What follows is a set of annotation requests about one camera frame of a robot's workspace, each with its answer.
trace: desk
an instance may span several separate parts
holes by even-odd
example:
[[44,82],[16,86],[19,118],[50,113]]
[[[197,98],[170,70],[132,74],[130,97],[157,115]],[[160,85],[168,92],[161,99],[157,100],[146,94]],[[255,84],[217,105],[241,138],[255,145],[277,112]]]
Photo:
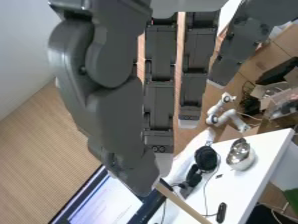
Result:
[[[199,134],[189,143],[185,151],[177,156],[172,172],[165,180],[180,183],[186,176],[188,170],[194,163],[194,152],[205,144],[207,133]],[[255,150],[257,161],[245,172],[234,171],[225,160],[234,140],[213,144],[213,148],[221,156],[221,164],[217,174],[206,185],[207,214],[217,213],[221,202],[227,204],[226,224],[242,224],[246,222],[266,184],[271,181],[282,190],[298,187],[298,147],[291,142],[294,131],[285,129],[255,136],[246,137],[250,146]],[[188,204],[199,212],[206,214],[203,202],[203,184],[209,175],[196,187],[186,199]],[[160,223],[164,206],[161,206],[149,223]],[[207,218],[217,223],[215,217]],[[165,220],[166,223],[197,223],[192,216],[166,201]]]

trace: white wall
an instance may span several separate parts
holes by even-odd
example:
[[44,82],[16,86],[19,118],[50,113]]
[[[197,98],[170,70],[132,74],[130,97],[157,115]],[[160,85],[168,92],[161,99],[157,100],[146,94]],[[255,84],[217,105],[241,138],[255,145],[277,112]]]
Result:
[[0,5],[0,120],[53,78],[47,45],[58,17],[47,0]]

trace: metal bowl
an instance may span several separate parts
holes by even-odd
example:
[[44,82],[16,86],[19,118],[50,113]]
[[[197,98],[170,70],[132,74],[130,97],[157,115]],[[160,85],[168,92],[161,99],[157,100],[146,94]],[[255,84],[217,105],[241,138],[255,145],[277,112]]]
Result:
[[226,157],[227,165],[238,171],[245,171],[254,163],[255,152],[243,138],[235,140]]

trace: black headphones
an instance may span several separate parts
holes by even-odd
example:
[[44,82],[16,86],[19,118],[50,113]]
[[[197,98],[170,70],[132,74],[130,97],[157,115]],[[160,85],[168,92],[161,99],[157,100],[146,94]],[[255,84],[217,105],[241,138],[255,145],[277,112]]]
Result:
[[178,185],[182,189],[194,188],[202,180],[202,173],[207,173],[217,168],[217,152],[210,146],[202,146],[194,153],[194,161],[186,180]]

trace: computer screen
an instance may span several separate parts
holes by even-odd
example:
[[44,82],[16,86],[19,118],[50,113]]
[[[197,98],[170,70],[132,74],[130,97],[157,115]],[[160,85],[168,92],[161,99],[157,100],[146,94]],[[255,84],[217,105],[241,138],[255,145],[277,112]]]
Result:
[[136,223],[149,219],[164,200],[156,191],[138,198],[101,166],[49,223]]

